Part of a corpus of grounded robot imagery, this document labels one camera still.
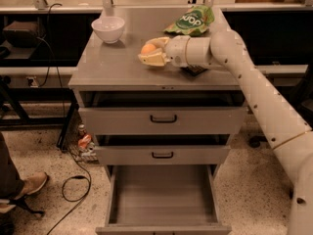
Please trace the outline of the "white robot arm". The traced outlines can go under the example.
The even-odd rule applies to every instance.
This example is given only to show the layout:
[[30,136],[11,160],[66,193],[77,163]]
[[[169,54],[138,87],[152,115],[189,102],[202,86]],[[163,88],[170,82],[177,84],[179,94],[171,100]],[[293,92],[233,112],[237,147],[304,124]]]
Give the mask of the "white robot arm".
[[231,73],[293,184],[288,235],[313,235],[313,130],[255,67],[242,38],[232,29],[208,37],[154,38],[138,58],[154,67],[208,68],[214,61]]

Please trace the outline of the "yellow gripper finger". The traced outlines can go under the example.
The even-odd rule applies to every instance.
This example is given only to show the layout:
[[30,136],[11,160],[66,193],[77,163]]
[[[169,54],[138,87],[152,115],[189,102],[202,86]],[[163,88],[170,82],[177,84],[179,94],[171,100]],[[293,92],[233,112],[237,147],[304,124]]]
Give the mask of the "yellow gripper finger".
[[164,67],[168,63],[168,58],[161,48],[140,53],[138,58],[144,65],[148,66]]
[[157,37],[157,38],[148,40],[147,44],[153,44],[157,48],[164,49],[169,40],[170,40],[169,37]]

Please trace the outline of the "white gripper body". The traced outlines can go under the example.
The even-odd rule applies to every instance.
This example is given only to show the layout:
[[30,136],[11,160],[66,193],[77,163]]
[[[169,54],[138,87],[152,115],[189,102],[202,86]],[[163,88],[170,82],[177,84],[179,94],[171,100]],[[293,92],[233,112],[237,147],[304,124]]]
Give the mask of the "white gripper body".
[[165,54],[174,67],[186,67],[188,65],[186,52],[189,36],[175,36],[170,38],[165,46]]

